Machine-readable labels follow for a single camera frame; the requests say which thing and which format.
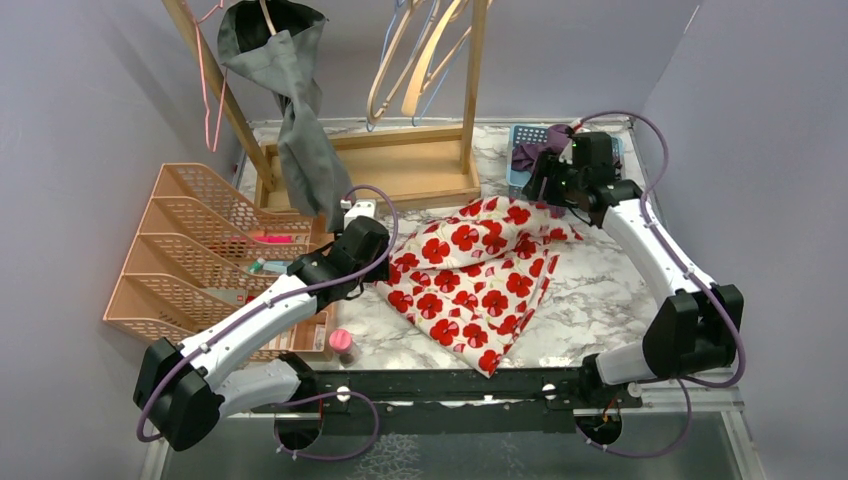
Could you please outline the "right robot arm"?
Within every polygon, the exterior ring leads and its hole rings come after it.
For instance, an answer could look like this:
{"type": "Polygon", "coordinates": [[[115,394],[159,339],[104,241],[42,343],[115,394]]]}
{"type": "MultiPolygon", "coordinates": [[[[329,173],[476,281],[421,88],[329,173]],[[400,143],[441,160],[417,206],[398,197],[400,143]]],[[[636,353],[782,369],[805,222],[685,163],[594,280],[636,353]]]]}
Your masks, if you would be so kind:
{"type": "Polygon", "coordinates": [[[739,360],[743,295],[716,283],[668,236],[639,185],[622,177],[610,135],[577,133],[562,152],[540,152],[522,192],[584,212],[624,250],[658,306],[640,340],[584,360],[576,384],[585,404],[604,405],[620,385],[688,378],[739,360]]]}

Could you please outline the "grey skirt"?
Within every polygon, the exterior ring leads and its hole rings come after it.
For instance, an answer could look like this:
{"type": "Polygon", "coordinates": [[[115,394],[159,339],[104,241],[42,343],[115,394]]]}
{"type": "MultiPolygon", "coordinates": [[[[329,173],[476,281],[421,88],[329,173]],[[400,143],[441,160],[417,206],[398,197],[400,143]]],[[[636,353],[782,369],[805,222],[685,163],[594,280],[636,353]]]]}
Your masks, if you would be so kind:
{"type": "Polygon", "coordinates": [[[324,215],[332,230],[343,224],[340,201],[352,183],[318,119],[322,91],[314,70],[327,18],[292,1],[268,1],[268,6],[277,30],[273,37],[259,1],[240,1],[224,13],[219,60],[279,101],[277,148],[290,205],[302,215],[324,215]]]}

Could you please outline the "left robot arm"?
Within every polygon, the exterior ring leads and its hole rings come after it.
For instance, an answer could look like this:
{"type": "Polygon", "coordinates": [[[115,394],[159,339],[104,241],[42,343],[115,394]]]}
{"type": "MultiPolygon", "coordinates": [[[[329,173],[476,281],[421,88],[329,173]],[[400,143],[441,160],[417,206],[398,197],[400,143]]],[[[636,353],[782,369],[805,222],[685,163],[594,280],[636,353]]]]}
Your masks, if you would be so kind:
{"type": "Polygon", "coordinates": [[[294,411],[309,406],[315,386],[289,358],[263,367],[247,361],[283,331],[352,299],[362,284],[386,279],[397,237],[396,226],[359,215],[333,242],[296,258],[235,313],[180,342],[154,341],[144,352],[132,396],[141,411],[137,439],[164,439],[184,451],[233,414],[272,403],[294,411]]]}

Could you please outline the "red poppy print cloth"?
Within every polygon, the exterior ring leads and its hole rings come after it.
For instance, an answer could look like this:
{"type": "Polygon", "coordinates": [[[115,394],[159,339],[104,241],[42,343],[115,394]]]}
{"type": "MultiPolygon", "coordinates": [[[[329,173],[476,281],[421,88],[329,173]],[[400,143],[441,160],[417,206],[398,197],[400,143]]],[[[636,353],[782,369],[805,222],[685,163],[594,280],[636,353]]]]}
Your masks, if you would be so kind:
{"type": "Polygon", "coordinates": [[[418,227],[394,249],[389,279],[376,289],[420,332],[490,378],[542,303],[557,247],[581,238],[543,206],[486,197],[418,227]]]}

